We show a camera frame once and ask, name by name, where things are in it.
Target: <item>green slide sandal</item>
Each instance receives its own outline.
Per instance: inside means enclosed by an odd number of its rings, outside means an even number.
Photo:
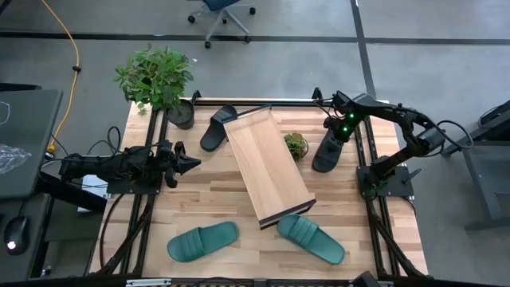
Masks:
[[[235,222],[222,222],[209,227],[197,227],[172,238],[168,254],[176,261],[190,262],[235,242],[239,237]]]
[[[339,264],[345,249],[318,225],[297,214],[290,214],[278,222],[280,235],[331,264]]]

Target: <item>computer mouse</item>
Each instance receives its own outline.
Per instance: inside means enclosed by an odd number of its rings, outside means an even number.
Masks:
[[[3,231],[3,241],[8,254],[23,254],[29,247],[29,218],[26,216],[12,218]]]

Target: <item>chair base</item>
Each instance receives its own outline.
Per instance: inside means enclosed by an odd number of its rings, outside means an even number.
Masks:
[[[220,22],[223,22],[223,24],[226,24],[228,20],[230,20],[237,28],[241,29],[245,34],[245,42],[250,43],[251,37],[249,36],[249,31],[246,29],[246,27],[235,17],[235,15],[230,11],[232,8],[238,8],[238,7],[249,7],[249,13],[254,15],[256,13],[255,7],[253,4],[237,4],[237,5],[231,5],[225,8],[222,8],[220,10],[211,11],[207,7],[207,5],[202,6],[202,8],[199,11],[193,12],[188,17],[189,23],[194,23],[196,17],[206,17],[215,14],[216,20],[214,21],[214,24],[210,27],[209,33],[206,35],[206,44],[205,47],[207,49],[210,48],[210,38],[213,35],[214,31],[217,29]]]

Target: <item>wooden table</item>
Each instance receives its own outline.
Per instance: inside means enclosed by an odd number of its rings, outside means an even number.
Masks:
[[[230,143],[222,143],[213,152],[200,148],[199,141],[209,126],[210,117],[218,109],[196,107],[195,125],[188,131],[178,130],[173,124],[168,125],[167,138],[172,142],[183,141],[186,153],[201,159],[202,164],[183,176],[177,176],[177,188],[170,189],[163,184],[162,192],[156,197],[143,276],[352,279],[367,270],[376,274],[367,210],[359,195],[355,177],[359,163],[354,135],[344,145],[336,168],[325,174],[318,173],[312,170],[312,159],[326,132],[322,126],[325,114],[318,108],[273,107],[272,113],[282,136],[299,132],[309,142],[308,154],[297,165],[309,192],[315,194],[317,203],[304,215],[340,242],[347,252],[340,265],[329,265],[283,239],[275,226],[260,230]],[[143,145],[149,115],[138,115],[136,106],[132,105],[127,121],[123,146]],[[159,130],[160,122],[161,115],[156,130]],[[372,126],[379,156],[395,153],[399,147],[394,124],[373,118]],[[363,140],[367,146],[364,133]],[[365,153],[369,163],[370,156]],[[132,201],[133,196],[124,196],[112,213],[104,243],[106,260],[126,235]],[[409,203],[399,198],[388,198],[387,202],[396,242],[415,266],[426,273],[418,226]],[[167,243],[174,236],[197,226],[227,220],[239,226],[240,236],[234,244],[190,263],[176,262],[168,255]],[[135,262],[138,242],[134,247],[130,271]],[[382,254],[386,270],[389,270],[385,244],[382,244]],[[91,271],[99,269],[98,255],[96,248]]]

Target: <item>small potted plant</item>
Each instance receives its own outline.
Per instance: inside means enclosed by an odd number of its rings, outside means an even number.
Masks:
[[[292,158],[298,162],[308,152],[308,142],[304,139],[300,133],[292,133],[284,136],[285,143],[287,144],[288,150],[292,155]]]

